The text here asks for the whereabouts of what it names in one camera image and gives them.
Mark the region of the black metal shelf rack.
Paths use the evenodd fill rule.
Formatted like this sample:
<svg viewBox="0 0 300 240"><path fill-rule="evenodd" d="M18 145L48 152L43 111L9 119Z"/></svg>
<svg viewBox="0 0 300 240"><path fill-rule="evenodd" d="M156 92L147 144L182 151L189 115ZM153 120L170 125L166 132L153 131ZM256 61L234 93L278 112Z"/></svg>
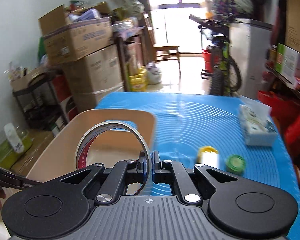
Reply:
<svg viewBox="0 0 300 240"><path fill-rule="evenodd" d="M52 77L48 73L38 74L29 81L26 88L12 92L30 129L52 131L56 126L61 130L68 124L52 87ZM42 86L48 88L51 101L48 101L45 95L38 90Z"/></svg>

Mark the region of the green lidded container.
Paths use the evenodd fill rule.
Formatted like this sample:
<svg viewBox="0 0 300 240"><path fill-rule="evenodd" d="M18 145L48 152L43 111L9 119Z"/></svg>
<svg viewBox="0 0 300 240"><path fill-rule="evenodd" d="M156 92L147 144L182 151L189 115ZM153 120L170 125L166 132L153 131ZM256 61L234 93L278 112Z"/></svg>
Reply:
<svg viewBox="0 0 300 240"><path fill-rule="evenodd" d="M0 131L0 167L9 170L32 146L28 130L8 123Z"/></svg>

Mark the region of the tape roll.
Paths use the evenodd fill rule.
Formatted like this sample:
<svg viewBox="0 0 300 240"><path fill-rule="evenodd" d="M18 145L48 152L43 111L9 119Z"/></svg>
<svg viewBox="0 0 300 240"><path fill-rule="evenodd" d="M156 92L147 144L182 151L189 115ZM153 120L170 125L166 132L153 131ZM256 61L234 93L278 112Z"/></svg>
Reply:
<svg viewBox="0 0 300 240"><path fill-rule="evenodd" d="M86 167L86 158L87 153L89 151L90 145L94 142L94 140L101 135L102 133L112 130L112 129L124 129L132 133L136 139L139 141L143 152L145 154L146 163L143 165L143 183L138 189L138 191L134 192L134 196L138 196L143 194L144 188L148 183L151 177L152 170L152 160L151 160L151 152L147 142L142 137L142 135L132 126L125 122L121 121L105 121L99 124L96 124L92 128L90 128L84 135L81 137L77 148L76 148L76 167L77 169Z"/></svg>

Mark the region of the tissue pack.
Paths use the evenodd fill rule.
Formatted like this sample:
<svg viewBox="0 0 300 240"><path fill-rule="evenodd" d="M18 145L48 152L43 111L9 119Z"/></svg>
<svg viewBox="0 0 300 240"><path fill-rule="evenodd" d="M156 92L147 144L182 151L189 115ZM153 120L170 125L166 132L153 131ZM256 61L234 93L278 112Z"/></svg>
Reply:
<svg viewBox="0 0 300 240"><path fill-rule="evenodd" d="M271 147L277 131L270 118L272 108L264 103L240 96L239 123L247 146Z"/></svg>

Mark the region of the top cardboard box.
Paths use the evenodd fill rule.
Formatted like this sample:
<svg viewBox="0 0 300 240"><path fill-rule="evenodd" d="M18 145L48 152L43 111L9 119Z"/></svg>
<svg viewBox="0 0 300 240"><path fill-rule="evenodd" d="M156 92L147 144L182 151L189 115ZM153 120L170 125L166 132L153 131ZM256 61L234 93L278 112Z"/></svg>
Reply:
<svg viewBox="0 0 300 240"><path fill-rule="evenodd" d="M74 62L94 53L112 42L109 15L88 20L76 20L79 12L67 12L64 5L51 10L41 18L39 25L49 63L53 65Z"/></svg>

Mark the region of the beige plastic storage bin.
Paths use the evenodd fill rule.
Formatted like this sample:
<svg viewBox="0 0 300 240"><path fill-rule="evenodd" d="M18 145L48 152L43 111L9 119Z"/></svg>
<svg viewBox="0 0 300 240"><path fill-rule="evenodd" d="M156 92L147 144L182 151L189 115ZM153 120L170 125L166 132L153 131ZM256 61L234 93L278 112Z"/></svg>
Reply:
<svg viewBox="0 0 300 240"><path fill-rule="evenodd" d="M153 146L156 118L153 114L131 109L92 109L77 115L51 141L34 163L27 177L45 182L76 170L76 148L83 135L105 121L122 121L133 126L149 147ZM126 159L138 159L142 146L124 129L112 129L99 135L89 147L85 165L103 163L106 168Z"/></svg>

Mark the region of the red bucket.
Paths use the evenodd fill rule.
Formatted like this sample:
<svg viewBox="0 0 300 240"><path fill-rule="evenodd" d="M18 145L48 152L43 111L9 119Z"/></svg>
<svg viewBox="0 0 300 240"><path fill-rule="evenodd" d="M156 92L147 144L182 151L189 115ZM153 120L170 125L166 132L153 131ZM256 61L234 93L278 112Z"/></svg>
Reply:
<svg viewBox="0 0 300 240"><path fill-rule="evenodd" d="M205 70L207 70L209 73L212 73L213 67L211 66L211 53L208 50L203 49L202 56L205 62Z"/></svg>

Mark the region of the green white carton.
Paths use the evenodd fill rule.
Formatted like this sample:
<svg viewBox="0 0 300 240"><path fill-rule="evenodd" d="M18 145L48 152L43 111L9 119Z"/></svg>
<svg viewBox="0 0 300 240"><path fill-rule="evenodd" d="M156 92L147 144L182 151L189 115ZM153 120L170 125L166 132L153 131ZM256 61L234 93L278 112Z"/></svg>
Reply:
<svg viewBox="0 0 300 240"><path fill-rule="evenodd" d="M295 82L295 71L298 65L299 53L283 44L277 45L275 70L290 83Z"/></svg>

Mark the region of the bicycle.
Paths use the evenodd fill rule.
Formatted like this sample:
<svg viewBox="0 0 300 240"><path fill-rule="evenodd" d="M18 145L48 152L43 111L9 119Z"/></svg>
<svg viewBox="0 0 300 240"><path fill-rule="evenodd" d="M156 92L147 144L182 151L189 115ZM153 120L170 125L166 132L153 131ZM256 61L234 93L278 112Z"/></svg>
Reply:
<svg viewBox="0 0 300 240"><path fill-rule="evenodd" d="M235 96L242 85L241 72L237 63L230 55L230 24L236 22L233 14L222 20L213 18L202 19L191 14L189 19L198 24L201 38L210 42L202 46L202 50L211 53L211 66L213 72L201 71L201 78L210 80L209 94L215 96Z"/></svg>

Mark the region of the wooden chair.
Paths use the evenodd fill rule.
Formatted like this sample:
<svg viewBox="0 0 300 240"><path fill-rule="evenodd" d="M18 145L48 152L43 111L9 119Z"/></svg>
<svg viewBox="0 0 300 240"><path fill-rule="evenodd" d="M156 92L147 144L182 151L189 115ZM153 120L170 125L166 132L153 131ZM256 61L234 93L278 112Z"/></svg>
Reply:
<svg viewBox="0 0 300 240"><path fill-rule="evenodd" d="M145 21L145 29L149 35L150 45L151 45L151 55L153 56L154 62L161 61L177 61L179 67L179 77L181 77L181 67L180 67L180 53L178 45L171 45L168 43L158 44L155 41L154 28L149 17L149 14L143 12L143 19Z"/></svg>

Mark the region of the green round tin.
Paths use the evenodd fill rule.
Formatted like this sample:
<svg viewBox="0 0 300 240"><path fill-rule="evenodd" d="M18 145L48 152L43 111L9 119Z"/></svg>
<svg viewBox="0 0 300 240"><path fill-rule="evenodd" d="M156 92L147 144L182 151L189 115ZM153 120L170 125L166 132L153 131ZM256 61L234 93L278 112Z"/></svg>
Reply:
<svg viewBox="0 0 300 240"><path fill-rule="evenodd" d="M232 174L242 175L245 171L245 159L236 154L232 154L225 162L226 170Z"/></svg>

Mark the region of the white charger small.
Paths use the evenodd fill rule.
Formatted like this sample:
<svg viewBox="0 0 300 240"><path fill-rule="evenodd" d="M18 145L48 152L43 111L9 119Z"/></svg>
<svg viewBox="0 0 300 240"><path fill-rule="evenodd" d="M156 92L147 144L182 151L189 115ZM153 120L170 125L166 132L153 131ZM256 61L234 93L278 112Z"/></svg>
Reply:
<svg viewBox="0 0 300 240"><path fill-rule="evenodd" d="M204 152L200 162L213 168L219 168L219 154L215 152Z"/></svg>

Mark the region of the large stacked cardboard box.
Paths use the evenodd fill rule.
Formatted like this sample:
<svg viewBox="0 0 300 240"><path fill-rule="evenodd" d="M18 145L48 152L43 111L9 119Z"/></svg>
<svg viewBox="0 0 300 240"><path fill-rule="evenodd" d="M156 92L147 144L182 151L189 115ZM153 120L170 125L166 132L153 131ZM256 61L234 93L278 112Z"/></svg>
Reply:
<svg viewBox="0 0 300 240"><path fill-rule="evenodd" d="M124 91L114 44L63 65L62 70L79 112L94 109L109 93Z"/></svg>

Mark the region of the floor cardboard box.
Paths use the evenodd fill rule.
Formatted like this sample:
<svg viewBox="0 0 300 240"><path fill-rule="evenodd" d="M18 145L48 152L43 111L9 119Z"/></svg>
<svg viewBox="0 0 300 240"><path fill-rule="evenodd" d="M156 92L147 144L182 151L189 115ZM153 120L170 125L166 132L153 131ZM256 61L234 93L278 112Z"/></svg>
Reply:
<svg viewBox="0 0 300 240"><path fill-rule="evenodd" d="M35 129L29 131L29 137L32 140L32 146L10 168L10 171L13 173L20 174L24 177L28 175L34 163L54 139L54 135L51 131Z"/></svg>

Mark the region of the yellow oil jug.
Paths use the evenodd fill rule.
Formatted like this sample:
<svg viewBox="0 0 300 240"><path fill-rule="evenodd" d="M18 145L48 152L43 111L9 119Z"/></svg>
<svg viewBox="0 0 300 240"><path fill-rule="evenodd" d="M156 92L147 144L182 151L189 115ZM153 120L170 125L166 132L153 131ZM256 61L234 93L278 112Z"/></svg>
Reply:
<svg viewBox="0 0 300 240"><path fill-rule="evenodd" d="M133 92L145 92L147 88L147 70L139 69L138 74L129 77L130 90Z"/></svg>

